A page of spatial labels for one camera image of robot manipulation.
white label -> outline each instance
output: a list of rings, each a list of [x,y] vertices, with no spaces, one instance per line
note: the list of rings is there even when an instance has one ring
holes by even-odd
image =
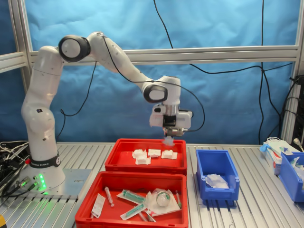
[[[92,215],[94,215],[96,218],[99,218],[101,214],[101,210],[103,209],[105,203],[105,197],[98,194],[95,200],[95,204],[92,209]]]

small plastic container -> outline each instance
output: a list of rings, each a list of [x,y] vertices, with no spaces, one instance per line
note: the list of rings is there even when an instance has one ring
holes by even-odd
[[[174,140],[174,146],[168,147],[163,139],[119,139],[116,141],[108,159],[105,162],[106,171],[176,173],[187,176],[186,142]],[[151,158],[149,165],[135,165],[132,152],[137,149],[173,150],[177,159]]]
[[[302,179],[296,174],[294,168],[291,166],[290,162],[296,158],[300,157],[297,161],[299,164],[304,164],[304,153],[303,152],[293,152],[293,155],[282,155],[282,164],[280,179],[285,186],[291,200],[293,202],[304,202],[304,190]]]
[[[228,151],[196,150],[200,197],[202,200],[238,200],[239,177]],[[209,174],[220,175],[229,189],[207,187],[206,177]]]
[[[106,197],[105,187],[108,187],[114,207],[105,202],[100,217],[91,218],[91,211],[99,194]],[[181,192],[181,210],[153,217],[157,222],[144,222],[139,214],[128,220],[122,220],[120,215],[126,213],[136,204],[117,197],[122,190],[128,189],[136,194],[146,196],[149,191],[156,188]],[[188,204],[187,181],[184,175],[160,173],[133,173],[133,172],[100,172],[97,174],[89,192],[75,215],[77,228],[187,228]]]

green led light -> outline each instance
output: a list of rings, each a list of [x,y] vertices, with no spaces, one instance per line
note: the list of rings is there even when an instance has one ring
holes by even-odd
[[[47,188],[47,186],[46,186],[46,184],[45,184],[45,182],[44,182],[44,179],[43,179],[43,175],[40,173],[39,174],[39,177],[40,177],[40,182],[41,182],[41,184],[42,184],[42,188],[41,189],[39,189],[39,190],[45,190],[46,188]]]

syringe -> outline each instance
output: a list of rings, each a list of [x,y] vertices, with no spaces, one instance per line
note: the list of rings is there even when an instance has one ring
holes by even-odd
[[[108,187],[105,187],[104,188],[105,192],[106,192],[106,196],[108,197],[108,200],[111,204],[111,207],[114,207],[114,204],[113,204],[113,199],[112,199],[112,196],[111,196],[111,193],[109,191],[109,188]]]

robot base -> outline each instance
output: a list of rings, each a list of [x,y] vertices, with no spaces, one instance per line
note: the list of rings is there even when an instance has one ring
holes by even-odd
[[[91,175],[92,170],[85,169],[63,169],[66,179],[59,186],[48,189],[45,192],[31,191],[28,197],[54,198],[54,199],[78,199],[82,193],[84,185]]]

